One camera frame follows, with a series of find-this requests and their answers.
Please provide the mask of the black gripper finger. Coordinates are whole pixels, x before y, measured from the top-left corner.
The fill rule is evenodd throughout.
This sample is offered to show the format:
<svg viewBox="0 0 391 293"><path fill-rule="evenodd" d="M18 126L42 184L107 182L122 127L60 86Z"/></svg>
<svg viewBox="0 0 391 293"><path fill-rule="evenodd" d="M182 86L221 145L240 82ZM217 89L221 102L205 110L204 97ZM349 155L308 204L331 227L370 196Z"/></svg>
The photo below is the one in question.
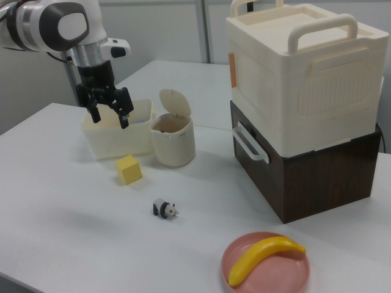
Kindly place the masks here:
<svg viewBox="0 0 391 293"><path fill-rule="evenodd" d="M128 117L134 110L134 106L126 87L113 91L109 107L118 115L121 128L127 128L129 126Z"/></svg>
<svg viewBox="0 0 391 293"><path fill-rule="evenodd" d="M89 112L92 121L94 123L98 123L99 121L101 121L101 117L97 105L98 105L97 101L93 98L88 98L85 105L85 108Z"/></svg>

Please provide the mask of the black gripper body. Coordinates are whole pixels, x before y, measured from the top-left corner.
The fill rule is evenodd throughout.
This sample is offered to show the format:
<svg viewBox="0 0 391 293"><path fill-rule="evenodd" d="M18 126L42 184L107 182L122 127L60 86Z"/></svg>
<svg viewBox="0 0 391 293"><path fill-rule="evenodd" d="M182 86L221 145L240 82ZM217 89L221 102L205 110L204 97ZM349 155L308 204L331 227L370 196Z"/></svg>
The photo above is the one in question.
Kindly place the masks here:
<svg viewBox="0 0 391 293"><path fill-rule="evenodd" d="M77 67L81 82L76 86L79 104L85 107L88 98L109 106L114 85L114 72L110 61L92 67Z"/></svg>

